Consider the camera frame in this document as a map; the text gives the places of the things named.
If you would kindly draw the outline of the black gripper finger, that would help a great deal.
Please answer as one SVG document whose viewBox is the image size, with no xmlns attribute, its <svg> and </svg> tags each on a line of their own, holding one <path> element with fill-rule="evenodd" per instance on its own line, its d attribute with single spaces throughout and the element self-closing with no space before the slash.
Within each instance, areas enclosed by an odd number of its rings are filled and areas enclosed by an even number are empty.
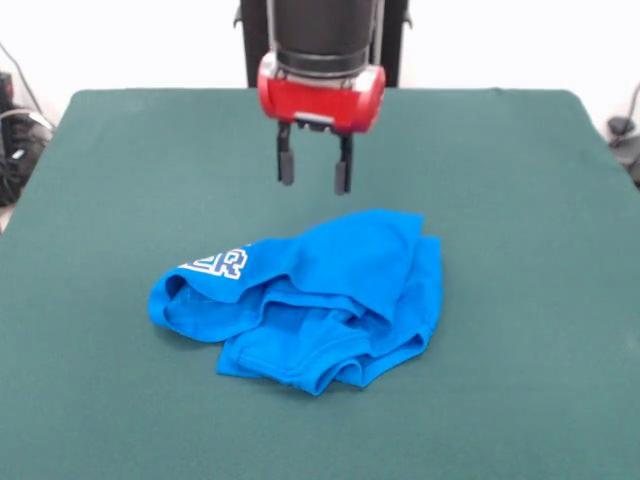
<svg viewBox="0 0 640 480">
<path fill-rule="evenodd" d="M 286 122 L 278 123 L 277 132 L 277 162 L 278 181 L 286 186 L 294 182 L 294 153 L 290 147 L 291 125 Z"/>
<path fill-rule="evenodd" d="M 353 167 L 353 135 L 339 136 L 340 158 L 335 165 L 334 193 L 345 195 L 351 192 L 352 167 Z"/>
</svg>

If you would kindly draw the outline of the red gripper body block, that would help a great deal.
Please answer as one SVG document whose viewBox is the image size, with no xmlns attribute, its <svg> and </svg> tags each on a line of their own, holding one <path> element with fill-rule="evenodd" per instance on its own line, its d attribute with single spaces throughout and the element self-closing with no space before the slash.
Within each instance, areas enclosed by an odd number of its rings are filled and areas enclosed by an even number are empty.
<svg viewBox="0 0 640 480">
<path fill-rule="evenodd" d="M 368 132 L 379 115 L 385 86 L 380 65 L 369 65 L 353 77 L 312 79 L 286 73 L 273 52 L 263 56 L 257 72 L 258 97 L 267 117 L 338 133 Z"/>
</svg>

